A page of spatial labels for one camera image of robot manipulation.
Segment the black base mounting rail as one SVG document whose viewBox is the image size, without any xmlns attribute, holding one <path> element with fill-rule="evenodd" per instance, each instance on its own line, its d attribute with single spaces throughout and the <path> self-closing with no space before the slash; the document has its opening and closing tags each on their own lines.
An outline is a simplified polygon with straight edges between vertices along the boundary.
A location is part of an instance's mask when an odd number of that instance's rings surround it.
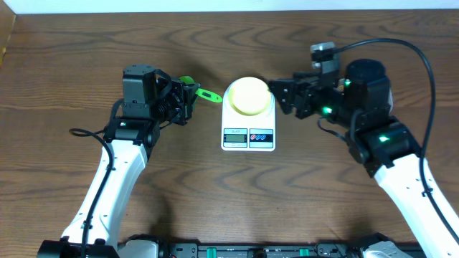
<svg viewBox="0 0 459 258">
<path fill-rule="evenodd" d="M 292 257 L 424 257 L 419 244 L 397 244 L 376 233 L 356 242 L 319 241 L 302 244 L 216 244 L 197 240 L 133 235 L 118 245 L 120 257 L 158 258 L 292 258 Z"/>
</svg>

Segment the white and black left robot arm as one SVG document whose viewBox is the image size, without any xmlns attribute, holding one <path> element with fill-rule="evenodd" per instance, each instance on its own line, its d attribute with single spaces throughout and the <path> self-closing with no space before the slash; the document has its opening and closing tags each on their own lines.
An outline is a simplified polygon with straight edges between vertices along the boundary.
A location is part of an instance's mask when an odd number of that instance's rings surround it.
<svg viewBox="0 0 459 258">
<path fill-rule="evenodd" d="M 42 242 L 38 257 L 128 257 L 118 246 L 120 226 L 131 192 L 145 169 L 161 130 L 186 125 L 201 85 L 190 76 L 172 77 L 147 64 L 123 70 L 123 98 L 98 132 L 71 128 L 102 146 L 100 163 L 85 199 L 57 241 Z"/>
</svg>

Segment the green plastic measuring scoop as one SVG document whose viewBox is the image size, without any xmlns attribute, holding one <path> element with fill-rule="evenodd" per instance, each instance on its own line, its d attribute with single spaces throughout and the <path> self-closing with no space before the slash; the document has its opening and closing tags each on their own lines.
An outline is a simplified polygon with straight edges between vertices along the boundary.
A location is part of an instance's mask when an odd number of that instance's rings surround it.
<svg viewBox="0 0 459 258">
<path fill-rule="evenodd" d="M 181 76 L 179 79 L 186 85 L 197 85 L 194 79 L 188 75 Z M 196 89 L 195 95 L 210 102 L 221 103 L 223 101 L 223 98 L 217 93 L 202 89 L 200 86 Z"/>
</svg>

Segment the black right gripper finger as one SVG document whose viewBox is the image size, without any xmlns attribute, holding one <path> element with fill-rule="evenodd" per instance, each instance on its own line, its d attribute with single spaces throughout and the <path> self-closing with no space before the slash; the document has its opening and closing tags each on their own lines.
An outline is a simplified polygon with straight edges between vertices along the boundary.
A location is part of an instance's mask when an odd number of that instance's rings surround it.
<svg viewBox="0 0 459 258">
<path fill-rule="evenodd" d="M 290 94 L 295 86 L 294 79 L 270 80 L 268 87 L 272 94 Z"/>
<path fill-rule="evenodd" d="M 294 102 L 295 102 L 295 95 L 292 92 L 279 92 L 276 96 L 280 108 L 284 114 L 288 115 L 292 113 Z"/>
</svg>

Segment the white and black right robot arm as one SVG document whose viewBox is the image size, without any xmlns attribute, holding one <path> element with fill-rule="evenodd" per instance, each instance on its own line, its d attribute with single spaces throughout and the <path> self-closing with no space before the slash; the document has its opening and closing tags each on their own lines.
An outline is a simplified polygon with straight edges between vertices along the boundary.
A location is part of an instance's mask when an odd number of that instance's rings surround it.
<svg viewBox="0 0 459 258">
<path fill-rule="evenodd" d="M 458 256 L 458 215 L 439 189 L 420 145 L 391 114 L 392 89 L 381 62 L 351 62 L 335 72 L 271 80 L 268 87 L 285 114 L 320 115 L 347 129 L 341 139 L 403 215 L 427 257 Z"/>
</svg>

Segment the white digital kitchen scale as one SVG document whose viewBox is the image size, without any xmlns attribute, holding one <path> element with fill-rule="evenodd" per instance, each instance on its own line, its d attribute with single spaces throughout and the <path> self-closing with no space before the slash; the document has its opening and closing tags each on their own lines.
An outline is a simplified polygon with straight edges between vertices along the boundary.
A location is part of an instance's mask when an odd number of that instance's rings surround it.
<svg viewBox="0 0 459 258">
<path fill-rule="evenodd" d="M 268 108 L 259 115 L 246 116 L 234 111 L 228 92 L 222 103 L 221 148 L 225 151 L 270 152 L 276 147 L 275 97 L 271 93 Z"/>
</svg>

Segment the yellow plastic bowl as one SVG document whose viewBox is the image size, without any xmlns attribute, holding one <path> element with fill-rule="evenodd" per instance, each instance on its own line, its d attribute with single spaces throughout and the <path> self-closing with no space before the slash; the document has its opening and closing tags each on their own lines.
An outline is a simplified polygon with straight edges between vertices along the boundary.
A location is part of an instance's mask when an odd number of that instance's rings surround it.
<svg viewBox="0 0 459 258">
<path fill-rule="evenodd" d="M 229 87 L 228 100 L 234 111 L 254 116 L 264 112 L 271 102 L 268 85 L 256 77 L 243 77 Z"/>
</svg>

